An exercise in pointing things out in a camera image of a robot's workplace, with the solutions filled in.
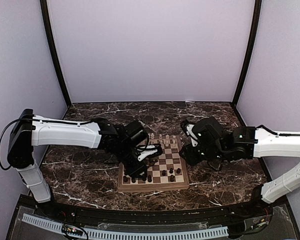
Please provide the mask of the right black corner post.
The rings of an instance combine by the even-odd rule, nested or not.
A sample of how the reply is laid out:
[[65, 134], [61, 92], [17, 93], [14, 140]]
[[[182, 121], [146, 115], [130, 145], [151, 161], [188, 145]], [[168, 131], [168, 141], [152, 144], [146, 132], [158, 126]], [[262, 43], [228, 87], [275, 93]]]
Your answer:
[[238, 78], [238, 83], [234, 92], [234, 96], [231, 102], [231, 105], [234, 109], [237, 108], [237, 105], [239, 103], [243, 87], [245, 84], [245, 80], [248, 74], [251, 58], [253, 55], [253, 50], [255, 46], [255, 41], [257, 37], [257, 31], [258, 31], [258, 26], [259, 26], [259, 20], [260, 20], [260, 15], [261, 15], [261, 8], [262, 8], [262, 0], [255, 0], [254, 1], [254, 8], [253, 8], [253, 14], [252, 14], [252, 20], [251, 20], [251, 26], [250, 26], [250, 31], [249, 31], [249, 37], [248, 37], [248, 42], [247, 42], [247, 47], [242, 63], [242, 68], [240, 71], [240, 75]]

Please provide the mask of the pile of dark chess pieces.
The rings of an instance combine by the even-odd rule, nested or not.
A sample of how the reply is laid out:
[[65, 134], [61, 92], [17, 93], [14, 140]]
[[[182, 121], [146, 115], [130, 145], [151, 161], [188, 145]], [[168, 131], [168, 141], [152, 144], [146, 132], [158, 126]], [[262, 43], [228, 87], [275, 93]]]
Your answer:
[[149, 161], [149, 163], [148, 163], [148, 167], [152, 167], [152, 166], [154, 166], [157, 162], [158, 162], [159, 160], [158, 159], [155, 159], [155, 160], [152, 160], [152, 161]]

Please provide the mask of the left black corner post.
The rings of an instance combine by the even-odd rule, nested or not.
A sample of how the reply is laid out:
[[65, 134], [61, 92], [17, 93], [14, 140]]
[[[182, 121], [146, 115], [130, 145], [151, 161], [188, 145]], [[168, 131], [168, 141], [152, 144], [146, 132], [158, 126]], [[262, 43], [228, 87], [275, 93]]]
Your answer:
[[54, 67], [55, 74], [57, 77], [58, 85], [60, 87], [65, 104], [66, 104], [67, 108], [69, 108], [72, 105], [72, 102], [71, 102], [71, 98], [70, 98], [70, 95], [69, 95], [69, 92], [68, 92], [68, 89], [66, 86], [66, 81], [63, 76], [61, 64], [59, 61], [59, 56], [57, 53], [57, 48], [56, 48], [54, 35], [53, 35], [52, 24], [51, 24], [50, 15], [49, 15], [48, 1], [40, 0], [39, 3], [40, 3], [40, 9], [41, 9], [41, 15], [42, 15], [42, 20], [43, 20], [45, 35], [46, 35], [53, 67]]

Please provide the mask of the wooden chess board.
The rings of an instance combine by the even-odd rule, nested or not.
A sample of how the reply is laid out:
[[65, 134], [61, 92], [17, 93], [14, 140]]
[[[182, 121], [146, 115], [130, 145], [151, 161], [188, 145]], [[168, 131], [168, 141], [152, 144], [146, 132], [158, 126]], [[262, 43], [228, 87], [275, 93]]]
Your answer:
[[146, 180], [133, 179], [119, 165], [117, 190], [119, 192], [174, 191], [189, 188], [185, 161], [180, 157], [181, 140], [176, 135], [150, 133], [150, 144], [161, 144], [162, 154], [149, 159]]

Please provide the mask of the dark piece back corner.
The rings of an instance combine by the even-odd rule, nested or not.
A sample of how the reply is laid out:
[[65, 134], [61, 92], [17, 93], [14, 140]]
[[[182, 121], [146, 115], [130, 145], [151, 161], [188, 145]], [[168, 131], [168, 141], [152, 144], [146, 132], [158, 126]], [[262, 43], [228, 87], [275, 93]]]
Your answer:
[[128, 178], [124, 175], [123, 176], [123, 182], [126, 183], [128, 181]]

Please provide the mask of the white bishop right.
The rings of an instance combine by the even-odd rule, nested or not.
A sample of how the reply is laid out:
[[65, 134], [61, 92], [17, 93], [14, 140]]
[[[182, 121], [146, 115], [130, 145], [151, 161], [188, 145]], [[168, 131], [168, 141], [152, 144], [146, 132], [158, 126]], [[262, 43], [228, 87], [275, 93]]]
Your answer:
[[163, 136], [162, 136], [162, 134], [158, 135], [158, 143], [161, 144], [161, 145], [163, 144]]

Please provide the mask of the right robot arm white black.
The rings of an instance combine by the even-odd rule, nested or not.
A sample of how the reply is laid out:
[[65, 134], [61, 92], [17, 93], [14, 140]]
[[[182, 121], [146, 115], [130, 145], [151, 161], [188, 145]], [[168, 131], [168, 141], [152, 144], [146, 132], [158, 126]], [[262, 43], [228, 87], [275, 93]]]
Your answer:
[[[263, 125], [241, 126], [229, 132], [212, 125], [188, 124], [185, 133], [191, 143], [183, 146], [179, 155], [191, 166], [214, 160], [222, 163], [263, 157], [300, 158], [300, 132], [274, 132]], [[271, 204], [299, 187], [300, 162], [276, 179], [255, 187], [245, 213], [256, 217], [264, 210], [265, 203]]]

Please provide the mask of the black front rail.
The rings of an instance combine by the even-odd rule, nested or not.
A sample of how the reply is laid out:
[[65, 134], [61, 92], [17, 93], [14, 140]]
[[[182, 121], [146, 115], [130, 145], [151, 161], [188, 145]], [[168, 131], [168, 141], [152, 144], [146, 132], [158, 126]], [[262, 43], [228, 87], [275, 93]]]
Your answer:
[[202, 208], [177, 211], [123, 211], [77, 207], [73, 220], [76, 223], [122, 223], [122, 224], [176, 224], [176, 223], [227, 223], [234, 220], [228, 207]]

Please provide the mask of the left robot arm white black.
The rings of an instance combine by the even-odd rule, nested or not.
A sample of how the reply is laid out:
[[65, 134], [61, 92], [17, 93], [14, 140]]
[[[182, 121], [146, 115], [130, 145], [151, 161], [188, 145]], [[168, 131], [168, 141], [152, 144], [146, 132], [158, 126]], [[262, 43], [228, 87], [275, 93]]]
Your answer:
[[30, 189], [41, 210], [50, 218], [57, 218], [60, 206], [52, 200], [49, 185], [34, 158], [34, 147], [43, 145], [79, 146], [104, 150], [126, 167], [128, 175], [137, 178], [147, 167], [143, 160], [154, 153], [154, 148], [140, 143], [148, 138], [138, 121], [128, 125], [112, 124], [105, 118], [89, 121], [67, 121], [34, 115], [25, 109], [9, 138], [7, 161], [15, 168]]

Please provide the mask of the black corner post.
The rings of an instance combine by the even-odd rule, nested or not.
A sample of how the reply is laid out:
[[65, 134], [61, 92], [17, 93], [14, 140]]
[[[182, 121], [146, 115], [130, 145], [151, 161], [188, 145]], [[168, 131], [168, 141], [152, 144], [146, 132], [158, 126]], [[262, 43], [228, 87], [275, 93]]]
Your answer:
[[237, 105], [239, 103], [243, 87], [245, 84], [245, 80], [248, 74], [251, 58], [253, 55], [253, 50], [255, 46], [255, 41], [257, 37], [257, 31], [258, 31], [258, 26], [259, 26], [259, 20], [260, 20], [260, 15], [261, 15], [261, 8], [262, 8], [262, 0], [255, 0], [254, 1], [254, 8], [253, 8], [253, 14], [252, 14], [252, 20], [251, 20], [251, 26], [250, 26], [250, 31], [249, 31], [249, 37], [248, 37], [248, 42], [247, 42], [247, 47], [242, 63], [242, 68], [240, 71], [240, 75], [238, 78], [238, 83], [234, 92], [234, 96], [231, 102], [231, 105], [234, 109], [237, 108]]
[[71, 98], [70, 98], [70, 95], [69, 95], [69, 92], [68, 92], [68, 89], [66, 86], [66, 81], [63, 76], [61, 64], [59, 61], [59, 56], [57, 53], [57, 48], [56, 48], [54, 35], [53, 35], [52, 24], [51, 24], [50, 15], [49, 15], [48, 1], [40, 0], [39, 3], [40, 3], [40, 9], [41, 9], [41, 15], [42, 15], [42, 20], [43, 20], [45, 35], [46, 35], [53, 67], [54, 67], [55, 74], [57, 77], [58, 85], [60, 87], [65, 104], [66, 104], [67, 108], [69, 108], [72, 105], [72, 102], [71, 102]]

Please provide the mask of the white knight right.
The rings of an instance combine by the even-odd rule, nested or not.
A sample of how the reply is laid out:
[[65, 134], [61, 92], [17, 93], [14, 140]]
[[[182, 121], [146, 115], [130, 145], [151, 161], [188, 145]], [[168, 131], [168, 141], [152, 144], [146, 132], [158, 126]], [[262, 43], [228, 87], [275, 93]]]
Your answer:
[[170, 144], [170, 136], [169, 135], [166, 135], [165, 136], [165, 146], [168, 147]]

